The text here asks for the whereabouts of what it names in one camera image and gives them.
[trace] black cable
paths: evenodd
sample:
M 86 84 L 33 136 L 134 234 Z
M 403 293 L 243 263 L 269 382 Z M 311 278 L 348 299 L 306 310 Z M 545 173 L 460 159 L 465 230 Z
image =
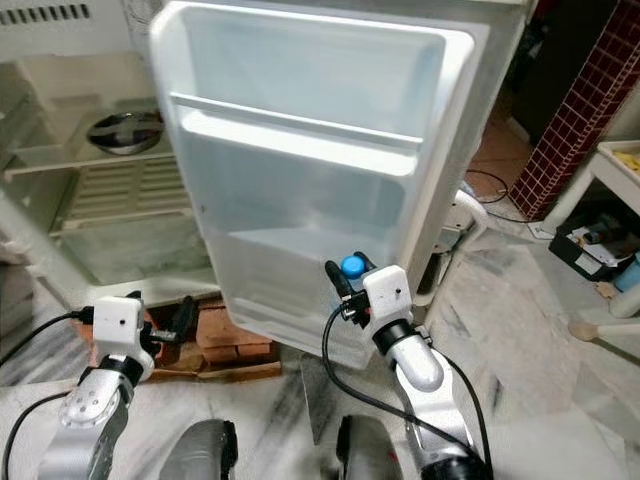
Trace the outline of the black cable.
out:
M 38 335 L 43 330 L 49 328 L 51 325 L 55 325 L 56 323 L 61 322 L 62 320 L 65 320 L 67 318 L 77 318 L 81 320 L 85 325 L 92 323 L 93 307 L 84 307 L 82 310 L 65 313 L 64 315 L 60 315 L 59 317 L 53 318 L 48 322 L 43 323 L 25 338 L 20 340 L 17 345 L 9 350 L 2 358 L 0 358 L 0 367 L 2 367 L 12 356 L 14 356 L 18 350 L 24 347 L 33 337 Z
M 476 200 L 478 200 L 478 203 L 480 203 L 482 205 L 486 205 L 488 203 L 497 203 L 500 200 L 502 200 L 503 198 L 506 198 L 506 196 L 509 194 L 509 187 L 507 186 L 507 182 L 505 182 L 499 176 L 494 175 L 493 173 L 485 172 L 483 170 L 476 170 L 476 169 L 473 169 L 473 168 L 470 168 L 469 170 L 467 170 L 467 173 L 479 173 L 479 174 L 482 174 L 482 175 L 487 175 L 488 177 L 491 177 L 491 178 L 494 178 L 494 179 L 498 180 L 502 184 L 502 186 L 504 187 L 504 193 L 502 195 L 500 195 L 498 198 L 496 198 L 495 200 L 478 200 L 478 198 L 476 198 Z M 491 215 L 492 217 L 499 218 L 500 220 L 506 220 L 507 222 L 529 223 L 529 220 L 516 220 L 515 218 L 503 217 L 502 215 L 498 215 L 497 213 L 490 212 L 489 210 L 487 210 L 487 213 L 489 215 Z
M 325 325 L 324 331 L 322 333 L 322 363 L 324 365 L 325 371 L 327 372 L 327 375 L 329 376 L 329 379 L 331 379 L 331 381 L 347 395 L 350 395 L 353 398 L 360 400 L 361 402 L 367 403 L 373 407 L 376 407 L 380 410 L 390 413 L 391 415 L 395 415 L 396 417 L 399 417 L 407 422 L 413 423 L 418 427 L 424 428 L 425 430 L 433 433 L 434 435 L 439 436 L 443 440 L 446 440 L 447 442 L 450 442 L 460 447 L 469 457 L 477 459 L 477 461 L 479 461 L 480 463 L 484 463 L 482 462 L 482 459 L 480 458 L 480 456 L 475 451 L 473 451 L 473 449 L 469 447 L 469 445 L 458 440 L 453 435 L 450 435 L 447 432 L 440 430 L 439 428 L 431 425 L 430 423 L 425 422 L 424 420 L 420 420 L 418 417 L 416 417 L 415 415 L 412 415 L 411 413 L 405 412 L 404 410 L 400 410 L 399 408 L 393 407 L 376 398 L 370 397 L 369 395 L 366 395 L 354 389 L 353 387 L 347 385 L 346 383 L 344 383 L 342 380 L 338 378 L 335 371 L 333 370 L 333 365 L 329 360 L 328 345 L 329 345 L 329 333 L 331 332 L 331 327 L 333 326 L 333 323 L 335 322 L 336 318 L 338 318 L 338 315 L 341 312 L 342 312 L 342 307 L 340 306 L 331 313 L 331 316 L 329 317 L 329 320 L 327 321 L 327 324 Z
M 15 345 L 11 350 L 7 352 L 6 355 L 0 358 L 0 367 L 2 367 L 2 365 L 4 365 L 7 362 L 7 360 L 9 360 L 13 355 L 15 355 L 18 350 L 24 347 L 33 337 L 38 335 L 41 331 L 43 331 L 46 328 L 49 328 L 51 325 L 61 322 L 62 320 L 66 320 L 67 318 L 72 318 L 72 316 L 73 316 L 73 313 L 65 313 L 64 315 L 60 315 L 59 317 L 56 317 L 40 325 L 33 332 L 31 332 L 25 338 L 20 340 L 17 345 Z
M 495 180 L 498 180 L 502 184 L 502 187 L 504 188 L 504 193 L 500 195 L 498 198 L 496 198 L 495 200 L 483 200 L 483 201 L 478 200 L 478 203 L 481 203 L 483 205 L 487 203 L 497 203 L 509 194 L 509 187 L 507 186 L 507 182 L 502 180 L 499 176 L 494 175 L 493 173 L 485 172 L 483 170 L 476 170 L 474 168 L 468 169 L 467 173 L 479 173 L 481 175 L 486 175 L 487 177 L 491 177 Z
M 499 218 L 500 220 L 506 220 L 507 222 L 513 222 L 513 223 L 529 223 L 530 222 L 530 220 L 516 220 L 515 218 L 503 217 L 502 215 L 496 215 L 495 213 L 491 213 L 488 210 L 487 210 L 487 213 L 492 217 Z
M 13 447 L 13 442 L 16 439 L 16 435 L 18 434 L 18 430 L 20 426 L 24 423 L 27 416 L 38 408 L 43 403 L 50 402 L 51 400 L 56 400 L 58 398 L 65 397 L 69 394 L 69 392 L 56 393 L 55 395 L 50 395 L 41 400 L 38 400 L 36 403 L 27 407 L 27 409 L 20 414 L 16 423 L 11 427 L 11 432 L 9 432 L 9 437 L 7 437 L 7 443 L 4 446 L 4 453 L 2 455 L 2 480 L 9 480 L 9 457 L 11 456 L 11 449 Z
M 473 401 L 473 406 L 476 409 L 476 416 L 478 417 L 478 425 L 480 427 L 480 437 L 482 439 L 482 451 L 484 453 L 484 463 L 487 468 L 487 473 L 489 475 L 489 478 L 493 478 L 493 461 L 491 460 L 491 450 L 489 449 L 489 436 L 487 435 L 487 426 L 484 421 L 484 414 L 482 413 L 482 407 L 480 406 L 480 400 L 478 400 L 478 395 L 476 394 L 476 391 L 474 390 L 473 385 L 471 385 L 469 378 L 465 375 L 464 371 L 462 371 L 462 369 L 458 366 L 458 364 L 453 360 L 451 360 L 446 355 L 443 355 L 442 352 L 439 352 L 439 353 L 447 360 L 447 362 L 449 362 L 449 365 L 451 365 L 451 368 L 453 368 L 458 373 L 458 375 L 460 375 L 462 382 L 464 383 L 465 387 L 467 387 L 469 396 Z

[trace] brick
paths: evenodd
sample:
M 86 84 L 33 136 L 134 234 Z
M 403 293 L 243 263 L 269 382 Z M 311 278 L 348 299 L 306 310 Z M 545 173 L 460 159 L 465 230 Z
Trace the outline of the brick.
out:
M 202 366 L 204 358 L 202 351 L 195 342 L 187 342 L 180 349 L 180 358 L 170 365 L 171 370 L 196 372 Z
M 236 366 L 222 370 L 211 370 L 198 373 L 198 378 L 220 379 L 227 382 L 246 382 L 260 378 L 276 377 L 282 373 L 280 362 L 266 363 L 262 365 Z
M 200 350 L 204 359 L 209 363 L 228 363 L 238 359 L 236 347 L 213 347 Z
M 238 345 L 238 355 L 241 357 L 254 355 L 269 355 L 271 353 L 270 343 L 256 343 L 253 345 Z
M 206 310 L 207 308 L 224 308 L 224 300 L 222 297 L 205 298 L 198 300 L 198 309 Z
M 236 327 L 226 309 L 205 309 L 200 311 L 196 341 L 201 348 L 223 347 L 267 343 L 268 338 Z

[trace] refrigerator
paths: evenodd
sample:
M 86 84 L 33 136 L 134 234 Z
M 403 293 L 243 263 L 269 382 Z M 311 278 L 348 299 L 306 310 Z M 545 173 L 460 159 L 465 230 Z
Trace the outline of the refrigerator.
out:
M 452 203 L 533 8 L 54 3 L 0 0 L 0 247 L 69 307 L 221 292 L 237 325 L 315 354 L 326 260 L 398 264 L 416 294 L 468 226 Z M 156 108 L 149 150 L 86 142 Z M 365 340 L 338 326 L 332 358 L 365 366 Z

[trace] red tile wall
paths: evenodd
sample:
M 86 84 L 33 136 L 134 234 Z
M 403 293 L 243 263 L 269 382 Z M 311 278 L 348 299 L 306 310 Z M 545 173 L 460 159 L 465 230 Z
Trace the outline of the red tile wall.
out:
M 640 78 L 640 0 L 620 0 L 509 197 L 540 220 Z

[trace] blue cap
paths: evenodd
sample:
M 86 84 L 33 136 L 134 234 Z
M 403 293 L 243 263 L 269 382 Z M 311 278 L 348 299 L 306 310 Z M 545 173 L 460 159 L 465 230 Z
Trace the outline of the blue cap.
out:
M 356 280 L 364 273 L 364 261 L 353 255 L 345 257 L 340 264 L 340 270 L 349 280 Z

